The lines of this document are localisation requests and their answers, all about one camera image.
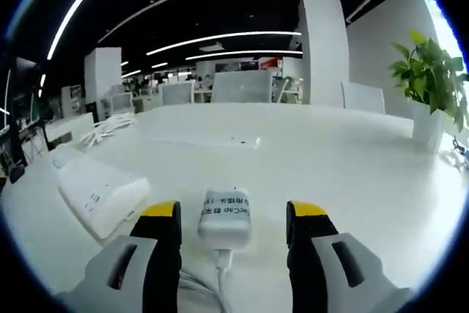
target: black ceiling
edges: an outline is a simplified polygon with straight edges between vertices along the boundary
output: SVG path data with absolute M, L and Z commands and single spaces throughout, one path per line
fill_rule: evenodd
M 19 55 L 44 62 L 53 36 L 74 0 L 35 0 L 23 17 L 15 37 Z M 98 46 L 97 41 L 118 23 L 158 0 L 85 0 L 69 23 L 52 63 L 47 85 L 79 83 L 83 59 Z M 99 46 L 122 47 L 127 70 L 149 69 L 169 62 L 181 65 L 187 56 L 203 54 L 197 43 L 164 51 L 145 53 L 165 45 L 217 34 L 248 31 L 294 31 L 300 0 L 170 0 L 153 7 L 109 35 Z M 363 0 L 341 0 L 349 15 Z M 353 19 L 384 0 L 371 0 Z M 288 49 L 288 36 L 248 36 L 218 40 L 225 49 Z

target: potted plant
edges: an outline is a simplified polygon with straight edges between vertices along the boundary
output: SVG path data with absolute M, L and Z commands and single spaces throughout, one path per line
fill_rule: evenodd
M 398 78 L 399 87 L 409 99 L 413 109 L 413 139 L 428 152 L 438 151 L 447 116 L 461 131 L 469 121 L 468 101 L 464 82 L 468 75 L 463 70 L 462 58 L 451 58 L 432 39 L 416 30 L 410 30 L 415 45 L 412 50 L 392 43 L 404 60 L 394 62 L 392 77 Z

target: label on power bank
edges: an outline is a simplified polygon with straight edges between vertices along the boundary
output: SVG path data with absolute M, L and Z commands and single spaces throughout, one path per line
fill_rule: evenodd
M 221 218 L 250 218 L 248 198 L 242 191 L 208 190 L 202 209 L 202 218 L 206 216 L 220 218 L 219 220 Z

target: white flower pot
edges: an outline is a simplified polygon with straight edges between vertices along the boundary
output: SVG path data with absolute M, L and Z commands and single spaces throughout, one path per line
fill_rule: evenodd
M 448 115 L 437 109 L 430 115 L 427 104 L 410 101 L 413 110 L 412 140 L 424 151 L 436 153 L 440 148 Z

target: charger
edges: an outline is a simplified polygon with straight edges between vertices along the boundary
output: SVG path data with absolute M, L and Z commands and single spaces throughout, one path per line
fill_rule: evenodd
M 237 189 L 209 189 L 205 194 L 198 233 L 203 244 L 215 255 L 218 300 L 222 303 L 222 312 L 230 312 L 224 292 L 225 274 L 231 268 L 233 251 L 245 249 L 252 237 L 251 211 L 246 193 Z

